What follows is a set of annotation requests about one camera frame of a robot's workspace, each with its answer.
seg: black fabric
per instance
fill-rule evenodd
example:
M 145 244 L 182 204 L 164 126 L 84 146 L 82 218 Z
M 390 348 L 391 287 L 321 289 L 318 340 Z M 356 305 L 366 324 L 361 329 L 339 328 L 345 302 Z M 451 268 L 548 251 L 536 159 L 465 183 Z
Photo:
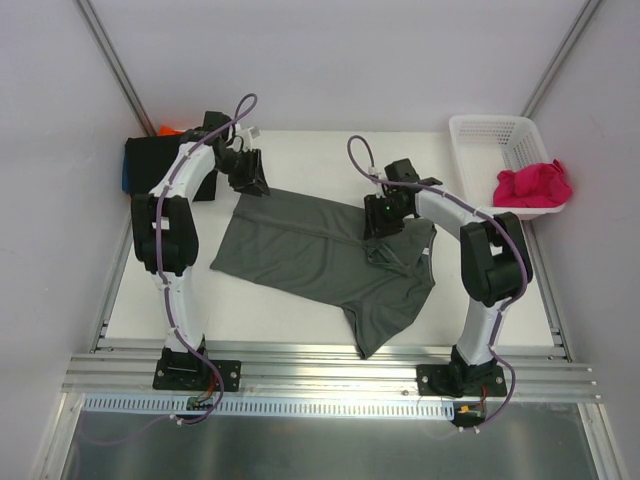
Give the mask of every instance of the black fabric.
M 167 135 L 127 140 L 124 146 L 125 168 L 131 195 L 149 193 L 160 183 L 178 155 L 181 136 Z M 194 201 L 216 198 L 217 177 L 218 172 L 214 170 L 204 178 Z
M 275 189 L 243 195 L 211 268 L 341 307 L 367 358 L 414 322 L 433 288 L 423 250 L 435 228 L 408 220 L 402 233 L 363 241 L 364 224 L 351 205 Z

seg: folded fabric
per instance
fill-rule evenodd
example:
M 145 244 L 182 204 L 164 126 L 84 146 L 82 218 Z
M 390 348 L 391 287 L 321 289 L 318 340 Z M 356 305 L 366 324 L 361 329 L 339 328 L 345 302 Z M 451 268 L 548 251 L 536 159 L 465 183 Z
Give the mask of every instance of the folded fabric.
M 364 210 L 351 205 L 276 189 L 243 195 L 211 269 L 342 308 L 367 358 L 414 322 L 431 292 L 435 228 L 413 219 L 365 242 L 364 227 Z
M 564 204 L 573 190 L 565 178 L 566 171 L 558 160 L 537 163 L 512 172 L 498 174 L 500 182 L 493 193 L 495 207 L 552 208 Z

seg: red cloth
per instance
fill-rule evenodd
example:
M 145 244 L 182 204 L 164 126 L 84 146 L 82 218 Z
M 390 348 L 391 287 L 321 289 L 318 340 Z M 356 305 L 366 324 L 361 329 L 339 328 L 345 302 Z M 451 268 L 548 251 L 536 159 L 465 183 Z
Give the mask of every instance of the red cloth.
M 566 171 L 558 160 L 529 165 L 517 172 L 498 174 L 500 184 L 493 193 L 494 207 L 559 207 L 573 193 L 565 179 Z

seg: white wall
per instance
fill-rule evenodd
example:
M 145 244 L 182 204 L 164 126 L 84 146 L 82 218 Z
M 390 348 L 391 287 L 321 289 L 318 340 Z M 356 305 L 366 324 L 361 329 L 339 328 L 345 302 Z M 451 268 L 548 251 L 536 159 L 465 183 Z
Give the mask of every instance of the white wall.
M 576 194 L 536 222 L 572 347 L 640 478 L 640 3 L 608 0 L 535 121 Z
M 519 113 L 583 1 L 94 3 L 156 124 L 255 91 L 264 129 L 443 131 Z
M 24 479 L 91 335 L 140 130 L 70 0 L 3 2 L 0 86 L 0 478 Z

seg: gray floor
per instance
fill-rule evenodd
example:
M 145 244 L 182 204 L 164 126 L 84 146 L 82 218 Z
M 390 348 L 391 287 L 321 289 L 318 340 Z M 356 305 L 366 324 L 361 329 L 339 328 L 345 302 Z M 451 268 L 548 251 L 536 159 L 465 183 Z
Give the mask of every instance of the gray floor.
M 88 437 L 114 440 L 148 415 L 84 413 Z M 444 422 L 216 417 L 162 421 L 125 444 L 74 442 L 66 479 L 595 479 L 574 405 L 511 405 L 479 435 Z

